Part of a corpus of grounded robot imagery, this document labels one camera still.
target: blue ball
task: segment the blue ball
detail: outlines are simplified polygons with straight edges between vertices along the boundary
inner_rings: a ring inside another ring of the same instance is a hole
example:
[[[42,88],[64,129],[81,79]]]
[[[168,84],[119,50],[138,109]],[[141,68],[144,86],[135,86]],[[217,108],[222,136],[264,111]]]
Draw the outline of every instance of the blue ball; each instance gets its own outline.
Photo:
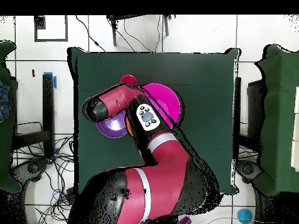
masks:
[[[238,211],[238,218],[242,224],[249,224],[252,220],[252,213],[248,209],[241,209]]]

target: desk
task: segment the desk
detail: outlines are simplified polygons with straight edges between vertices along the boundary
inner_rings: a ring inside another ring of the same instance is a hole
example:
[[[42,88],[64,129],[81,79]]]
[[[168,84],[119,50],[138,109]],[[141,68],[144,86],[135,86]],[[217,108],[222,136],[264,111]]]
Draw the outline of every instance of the desk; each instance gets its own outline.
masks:
[[[175,89],[183,99],[181,125],[191,145],[211,167],[220,192],[233,194],[232,103],[234,59],[238,49],[227,54],[87,53],[68,49],[68,63],[79,104],[117,83],[123,75],[134,75],[139,84],[157,82]],[[141,164],[132,139],[103,136],[96,125],[79,111],[79,191],[101,169]]]

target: purple plate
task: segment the purple plate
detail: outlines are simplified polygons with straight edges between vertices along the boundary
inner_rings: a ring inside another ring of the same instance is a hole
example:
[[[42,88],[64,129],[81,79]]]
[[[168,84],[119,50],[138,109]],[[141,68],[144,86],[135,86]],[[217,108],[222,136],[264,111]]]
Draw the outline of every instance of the purple plate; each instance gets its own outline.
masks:
[[[124,124],[124,115],[125,111],[121,111],[108,120],[97,122],[96,126],[108,138],[121,138],[128,133]]]

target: white stripe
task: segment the white stripe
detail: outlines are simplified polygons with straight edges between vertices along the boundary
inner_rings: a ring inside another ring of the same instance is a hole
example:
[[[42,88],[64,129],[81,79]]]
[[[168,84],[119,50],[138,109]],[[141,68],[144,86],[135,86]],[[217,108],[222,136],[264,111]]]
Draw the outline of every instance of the white stripe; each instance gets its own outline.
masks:
[[[153,152],[156,147],[158,147],[160,144],[167,142],[169,140],[177,140],[177,139],[175,138],[174,134],[171,134],[171,133],[165,133],[160,136],[157,136],[156,138],[154,138],[154,140],[152,140],[149,143],[148,149],[150,149],[150,151]]]
[[[145,193],[144,193],[145,207],[144,207],[143,218],[140,221],[143,222],[148,218],[151,212],[151,189],[150,189],[149,182],[147,180],[147,175],[144,173],[144,171],[142,169],[136,169],[136,171],[138,171],[140,178],[142,180],[143,188],[145,189]]]

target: button panel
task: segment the button panel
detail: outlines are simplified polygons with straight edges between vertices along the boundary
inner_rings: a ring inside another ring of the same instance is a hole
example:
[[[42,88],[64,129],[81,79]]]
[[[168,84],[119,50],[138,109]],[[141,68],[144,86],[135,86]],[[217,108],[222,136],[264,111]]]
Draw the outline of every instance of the button panel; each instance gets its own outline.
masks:
[[[152,107],[148,104],[141,104],[140,106],[138,106],[136,115],[143,129],[146,131],[156,129],[156,127],[158,127],[160,124],[158,116],[155,114]]]

